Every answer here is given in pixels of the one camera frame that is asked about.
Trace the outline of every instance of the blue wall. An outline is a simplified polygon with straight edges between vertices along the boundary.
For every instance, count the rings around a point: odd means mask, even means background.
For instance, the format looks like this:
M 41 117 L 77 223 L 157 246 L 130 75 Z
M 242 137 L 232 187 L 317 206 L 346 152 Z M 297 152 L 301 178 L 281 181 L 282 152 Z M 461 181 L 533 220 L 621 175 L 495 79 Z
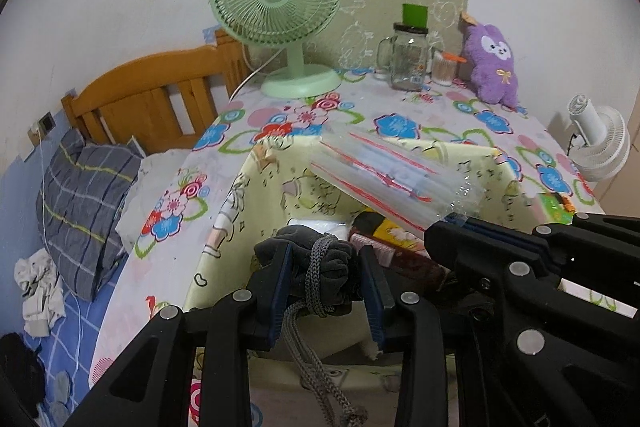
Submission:
M 55 115 L 56 126 L 23 162 L 16 158 L 0 177 L 0 335 L 22 331 L 22 298 L 14 281 L 14 266 L 43 248 L 36 223 L 36 197 L 42 183 L 42 164 L 49 165 L 53 153 L 69 130 L 64 111 Z

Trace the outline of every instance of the crumpled white cloth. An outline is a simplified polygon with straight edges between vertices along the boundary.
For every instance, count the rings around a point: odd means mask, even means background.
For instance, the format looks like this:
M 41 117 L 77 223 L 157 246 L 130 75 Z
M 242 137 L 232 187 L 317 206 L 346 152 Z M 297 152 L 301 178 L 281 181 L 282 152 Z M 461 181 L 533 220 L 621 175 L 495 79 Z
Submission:
M 42 248 L 28 259 L 18 259 L 14 279 L 25 298 L 24 331 L 32 337 L 48 337 L 56 320 L 66 316 L 62 278 L 49 253 Z

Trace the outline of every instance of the gray sock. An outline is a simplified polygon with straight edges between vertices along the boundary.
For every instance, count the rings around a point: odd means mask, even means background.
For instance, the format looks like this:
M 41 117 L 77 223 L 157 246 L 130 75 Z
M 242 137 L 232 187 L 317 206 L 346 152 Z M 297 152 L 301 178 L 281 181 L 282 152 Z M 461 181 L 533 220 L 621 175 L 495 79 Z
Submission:
M 70 390 L 71 383 L 69 382 L 68 373 L 66 371 L 60 371 L 53 382 L 53 399 L 56 402 L 67 403 Z
M 60 402 L 51 402 L 51 405 L 49 405 L 49 413 L 53 416 L 56 427 L 62 427 L 69 419 L 69 416 L 71 416 L 66 405 Z

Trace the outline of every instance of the transparent plastic bag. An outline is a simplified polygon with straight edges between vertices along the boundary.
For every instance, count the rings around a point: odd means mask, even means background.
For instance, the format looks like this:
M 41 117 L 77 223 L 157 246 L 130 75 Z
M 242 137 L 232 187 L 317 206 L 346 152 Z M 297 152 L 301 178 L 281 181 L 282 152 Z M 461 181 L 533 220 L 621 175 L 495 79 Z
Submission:
M 324 129 L 309 160 L 314 174 L 417 237 L 447 216 L 477 216 L 484 196 L 475 178 L 352 126 Z

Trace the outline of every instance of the blue bed sheet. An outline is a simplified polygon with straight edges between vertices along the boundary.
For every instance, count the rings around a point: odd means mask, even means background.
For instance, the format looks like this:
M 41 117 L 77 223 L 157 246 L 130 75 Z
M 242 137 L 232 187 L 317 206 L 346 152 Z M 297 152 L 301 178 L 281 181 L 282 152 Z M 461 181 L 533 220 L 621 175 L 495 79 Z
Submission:
M 49 410 L 49 404 L 54 400 L 54 378 L 60 371 L 66 371 L 69 375 L 69 380 L 71 380 L 70 397 L 66 403 L 69 412 L 73 412 L 89 392 L 89 368 L 91 367 L 91 361 L 94 356 L 98 332 L 100 331 L 102 319 L 111 300 L 113 289 L 116 286 L 116 282 L 120 277 L 124 265 L 124 261 L 120 263 L 111 280 L 98 291 L 98 295 L 93 302 L 89 303 L 82 299 L 78 299 L 78 302 L 76 302 L 69 288 L 65 285 L 66 317 L 56 322 L 48 337 L 34 339 L 28 334 L 24 334 L 24 341 L 31 349 L 36 349 L 42 344 L 42 350 L 39 356 L 46 372 L 46 398 L 44 406 L 47 412 Z M 76 357 L 76 353 L 78 352 L 79 331 L 81 331 L 82 335 L 79 357 Z

